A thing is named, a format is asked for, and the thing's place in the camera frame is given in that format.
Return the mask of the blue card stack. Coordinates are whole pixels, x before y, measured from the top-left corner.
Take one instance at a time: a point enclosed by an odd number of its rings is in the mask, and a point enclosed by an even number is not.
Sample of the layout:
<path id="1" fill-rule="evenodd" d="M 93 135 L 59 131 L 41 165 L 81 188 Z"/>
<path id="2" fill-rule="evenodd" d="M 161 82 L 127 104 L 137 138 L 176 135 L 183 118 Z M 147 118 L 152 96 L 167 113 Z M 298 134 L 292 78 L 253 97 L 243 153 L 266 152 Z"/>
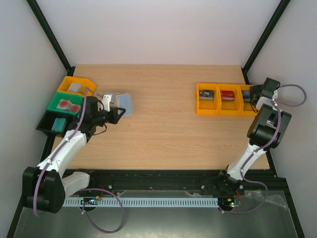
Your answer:
<path id="1" fill-rule="evenodd" d="M 249 90 L 242 90 L 241 92 L 242 92 L 243 101 L 246 103 L 250 103 L 250 101 L 251 101 L 250 91 Z"/>

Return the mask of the right black frame post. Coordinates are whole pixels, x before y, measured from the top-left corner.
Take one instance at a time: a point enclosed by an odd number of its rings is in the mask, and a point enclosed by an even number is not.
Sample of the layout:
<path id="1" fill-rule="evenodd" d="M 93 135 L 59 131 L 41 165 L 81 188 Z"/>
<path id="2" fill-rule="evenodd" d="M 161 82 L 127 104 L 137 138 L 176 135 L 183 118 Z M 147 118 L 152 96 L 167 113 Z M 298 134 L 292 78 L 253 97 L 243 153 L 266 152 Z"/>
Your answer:
<path id="1" fill-rule="evenodd" d="M 267 23 L 265 29 L 263 30 L 259 40 L 257 41 L 250 56 L 248 57 L 245 65 L 242 67 L 243 73 L 247 74 L 249 70 L 251 69 L 253 63 L 255 62 L 256 58 L 260 54 L 262 48 L 264 47 L 265 43 L 269 39 L 271 33 L 273 32 L 274 28 L 276 27 L 277 23 L 279 22 L 280 18 L 284 14 L 290 2 L 291 0 L 281 0 L 279 4 L 277 5 L 269 22 Z"/>

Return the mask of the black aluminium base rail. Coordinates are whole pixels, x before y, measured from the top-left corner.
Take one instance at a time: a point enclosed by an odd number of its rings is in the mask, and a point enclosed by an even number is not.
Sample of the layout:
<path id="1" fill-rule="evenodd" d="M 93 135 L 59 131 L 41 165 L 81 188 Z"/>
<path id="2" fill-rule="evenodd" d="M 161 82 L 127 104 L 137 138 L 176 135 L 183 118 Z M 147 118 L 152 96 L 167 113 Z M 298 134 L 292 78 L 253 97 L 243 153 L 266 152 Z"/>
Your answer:
<path id="1" fill-rule="evenodd" d="M 289 195 L 286 179 L 269 170 L 250 170 L 244 181 L 234 182 L 218 170 L 87 170 L 90 176 L 88 188 L 104 188 L 108 191 L 124 190 L 183 190 L 214 197 L 243 195 L 246 190 L 281 190 Z"/>

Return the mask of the white card holder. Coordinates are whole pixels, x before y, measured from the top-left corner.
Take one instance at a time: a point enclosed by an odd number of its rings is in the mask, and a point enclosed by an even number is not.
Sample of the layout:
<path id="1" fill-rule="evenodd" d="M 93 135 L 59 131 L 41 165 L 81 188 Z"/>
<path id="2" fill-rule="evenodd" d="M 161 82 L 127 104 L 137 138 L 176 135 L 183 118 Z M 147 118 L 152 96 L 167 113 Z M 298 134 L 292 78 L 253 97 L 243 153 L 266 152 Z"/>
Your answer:
<path id="1" fill-rule="evenodd" d="M 116 94 L 115 107 L 125 109 L 123 117 L 131 115 L 133 112 L 131 95 L 128 93 Z"/>

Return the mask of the yellow bin with black cards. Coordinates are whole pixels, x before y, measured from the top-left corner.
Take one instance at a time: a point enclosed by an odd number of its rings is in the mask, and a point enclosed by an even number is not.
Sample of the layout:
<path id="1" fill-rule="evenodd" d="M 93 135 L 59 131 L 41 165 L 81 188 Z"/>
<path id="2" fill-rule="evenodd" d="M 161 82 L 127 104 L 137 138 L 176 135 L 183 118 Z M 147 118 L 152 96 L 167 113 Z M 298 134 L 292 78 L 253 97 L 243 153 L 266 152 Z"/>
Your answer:
<path id="1" fill-rule="evenodd" d="M 221 107 L 220 90 L 216 83 L 196 84 L 196 113 L 218 115 Z"/>

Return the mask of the black card stack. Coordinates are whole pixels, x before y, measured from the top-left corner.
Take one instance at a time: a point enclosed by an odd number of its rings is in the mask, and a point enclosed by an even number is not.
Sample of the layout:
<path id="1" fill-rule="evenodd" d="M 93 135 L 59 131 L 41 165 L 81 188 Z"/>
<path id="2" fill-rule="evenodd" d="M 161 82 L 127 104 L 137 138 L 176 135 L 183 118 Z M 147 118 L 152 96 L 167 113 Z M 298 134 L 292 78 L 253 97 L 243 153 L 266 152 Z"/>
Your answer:
<path id="1" fill-rule="evenodd" d="M 199 89 L 199 100 L 214 100 L 214 91 L 210 89 Z"/>

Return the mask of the holder with red card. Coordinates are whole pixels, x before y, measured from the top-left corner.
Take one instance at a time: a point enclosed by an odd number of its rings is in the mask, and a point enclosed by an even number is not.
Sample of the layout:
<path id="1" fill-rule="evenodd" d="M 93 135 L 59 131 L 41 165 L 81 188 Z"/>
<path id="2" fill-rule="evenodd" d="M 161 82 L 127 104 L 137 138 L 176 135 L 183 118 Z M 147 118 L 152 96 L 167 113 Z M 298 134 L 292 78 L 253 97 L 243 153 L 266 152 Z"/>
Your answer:
<path id="1" fill-rule="evenodd" d="M 70 104 L 71 102 L 69 100 L 61 99 L 59 103 L 57 104 L 56 109 L 68 111 Z"/>

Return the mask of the left black frame post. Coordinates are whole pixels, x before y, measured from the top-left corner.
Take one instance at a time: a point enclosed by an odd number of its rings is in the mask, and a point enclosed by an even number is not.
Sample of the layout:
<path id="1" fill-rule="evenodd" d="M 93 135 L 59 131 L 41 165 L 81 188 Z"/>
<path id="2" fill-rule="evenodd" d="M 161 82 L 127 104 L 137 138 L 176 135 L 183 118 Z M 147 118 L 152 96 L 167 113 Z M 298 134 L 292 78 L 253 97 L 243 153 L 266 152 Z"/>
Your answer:
<path id="1" fill-rule="evenodd" d="M 73 76 L 75 71 L 75 66 L 71 66 L 69 60 L 67 59 L 62 47 L 60 46 L 53 30 L 51 29 L 44 13 L 42 12 L 38 2 L 36 0 L 26 0 L 31 11 L 33 12 L 35 18 L 40 24 L 42 30 L 44 31 L 47 39 L 49 40 L 51 46 L 53 47 L 55 53 L 57 54 L 60 62 L 66 70 L 67 76 Z"/>

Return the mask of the black frame post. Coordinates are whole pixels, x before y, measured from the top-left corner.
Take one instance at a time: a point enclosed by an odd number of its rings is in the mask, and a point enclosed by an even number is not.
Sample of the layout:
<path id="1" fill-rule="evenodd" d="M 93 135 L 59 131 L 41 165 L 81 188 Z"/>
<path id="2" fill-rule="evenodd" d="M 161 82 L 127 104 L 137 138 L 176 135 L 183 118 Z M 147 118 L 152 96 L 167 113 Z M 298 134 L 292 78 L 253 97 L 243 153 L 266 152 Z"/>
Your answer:
<path id="1" fill-rule="evenodd" d="M 35 18 L 40 24 L 42 30 L 44 31 L 47 39 L 49 40 L 51 46 L 53 47 L 55 53 L 57 54 L 60 62 L 66 70 L 67 76 L 73 76 L 75 71 L 75 66 L 71 66 L 69 60 L 67 59 L 62 47 L 60 46 L 53 30 L 51 29 L 44 13 L 42 12 L 38 2 L 36 0 L 26 0 L 31 11 L 33 12 Z"/>
<path id="2" fill-rule="evenodd" d="M 269 22 L 267 23 L 265 29 L 263 30 L 259 40 L 257 41 L 250 56 L 248 57 L 245 65 L 242 67 L 243 73 L 247 74 L 249 70 L 251 69 L 253 63 L 255 62 L 256 58 L 260 54 L 262 48 L 264 47 L 265 43 L 269 39 L 271 33 L 273 32 L 274 28 L 276 27 L 277 23 L 279 22 L 280 18 L 284 14 L 290 2 L 291 0 L 281 0 L 279 4 L 277 5 Z"/>

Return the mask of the yellow bin with blue cards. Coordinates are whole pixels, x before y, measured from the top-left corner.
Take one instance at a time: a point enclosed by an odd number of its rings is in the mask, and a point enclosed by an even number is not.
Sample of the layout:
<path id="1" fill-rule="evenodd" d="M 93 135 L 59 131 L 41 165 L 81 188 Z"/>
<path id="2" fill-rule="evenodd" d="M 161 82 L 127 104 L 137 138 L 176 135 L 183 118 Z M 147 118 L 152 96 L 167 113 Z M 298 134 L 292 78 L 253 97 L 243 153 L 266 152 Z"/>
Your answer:
<path id="1" fill-rule="evenodd" d="M 257 115 L 258 110 L 251 104 L 243 101 L 242 98 L 242 90 L 250 90 L 250 85 L 239 84 L 237 86 L 237 92 L 235 96 L 238 102 L 238 115 L 240 116 L 251 116 L 255 117 Z"/>

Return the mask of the green bin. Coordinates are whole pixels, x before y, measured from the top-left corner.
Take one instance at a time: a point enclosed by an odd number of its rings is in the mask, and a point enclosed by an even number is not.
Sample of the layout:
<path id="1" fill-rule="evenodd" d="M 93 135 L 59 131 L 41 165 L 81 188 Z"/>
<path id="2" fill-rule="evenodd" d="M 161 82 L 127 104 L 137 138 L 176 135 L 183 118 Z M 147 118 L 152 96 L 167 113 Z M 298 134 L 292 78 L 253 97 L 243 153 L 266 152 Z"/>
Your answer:
<path id="1" fill-rule="evenodd" d="M 82 99 L 79 95 L 56 92 L 47 110 L 75 115 L 81 109 Z"/>

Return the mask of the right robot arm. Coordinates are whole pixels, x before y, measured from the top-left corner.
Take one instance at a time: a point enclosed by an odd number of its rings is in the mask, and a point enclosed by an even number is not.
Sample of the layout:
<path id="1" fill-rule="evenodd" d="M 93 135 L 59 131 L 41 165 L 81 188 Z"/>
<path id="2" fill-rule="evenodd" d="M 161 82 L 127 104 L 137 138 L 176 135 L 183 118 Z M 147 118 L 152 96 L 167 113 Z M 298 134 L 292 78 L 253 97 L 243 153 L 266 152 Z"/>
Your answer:
<path id="1" fill-rule="evenodd" d="M 256 107 L 258 113 L 247 132 L 249 143 L 246 149 L 236 161 L 219 173 L 215 185 L 219 193 L 231 194 L 242 190 L 242 181 L 252 164 L 269 149 L 280 144 L 292 118 L 277 104 L 280 86 L 279 81 L 266 78 L 262 85 L 250 87 L 251 105 Z"/>

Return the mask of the grey holder in yellow bin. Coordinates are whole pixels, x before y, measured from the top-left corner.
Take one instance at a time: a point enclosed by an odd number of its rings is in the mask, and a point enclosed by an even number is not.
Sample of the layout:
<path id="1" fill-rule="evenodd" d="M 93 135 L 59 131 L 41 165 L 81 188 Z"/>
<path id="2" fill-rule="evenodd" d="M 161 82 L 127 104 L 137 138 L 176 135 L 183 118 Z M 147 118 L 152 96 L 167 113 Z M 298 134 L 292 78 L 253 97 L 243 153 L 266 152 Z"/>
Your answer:
<path id="1" fill-rule="evenodd" d="M 82 85 L 80 83 L 75 83 L 75 82 L 72 82 L 67 89 L 68 92 L 73 92 L 73 93 L 80 93 L 81 90 L 82 90 Z"/>

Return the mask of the yellow bin far left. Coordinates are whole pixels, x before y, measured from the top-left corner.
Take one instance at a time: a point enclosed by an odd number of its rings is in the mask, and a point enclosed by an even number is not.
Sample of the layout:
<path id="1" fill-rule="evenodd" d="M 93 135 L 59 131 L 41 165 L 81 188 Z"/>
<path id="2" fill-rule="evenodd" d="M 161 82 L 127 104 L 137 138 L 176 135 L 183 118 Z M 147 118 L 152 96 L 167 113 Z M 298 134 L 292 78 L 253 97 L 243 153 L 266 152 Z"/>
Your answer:
<path id="1" fill-rule="evenodd" d="M 66 76 L 58 87 L 57 92 L 84 96 L 85 88 L 95 91 L 97 85 L 87 78 Z"/>

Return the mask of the yellow bin with red cards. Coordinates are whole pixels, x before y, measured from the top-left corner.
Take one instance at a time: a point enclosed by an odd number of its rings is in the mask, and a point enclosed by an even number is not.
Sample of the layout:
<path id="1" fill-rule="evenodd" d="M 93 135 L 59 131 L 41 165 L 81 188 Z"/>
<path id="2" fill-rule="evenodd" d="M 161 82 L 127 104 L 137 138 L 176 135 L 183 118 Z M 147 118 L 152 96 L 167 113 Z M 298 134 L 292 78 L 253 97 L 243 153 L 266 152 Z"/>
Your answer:
<path id="1" fill-rule="evenodd" d="M 244 106 L 240 84 L 217 84 L 218 113 L 222 116 L 241 116 Z"/>

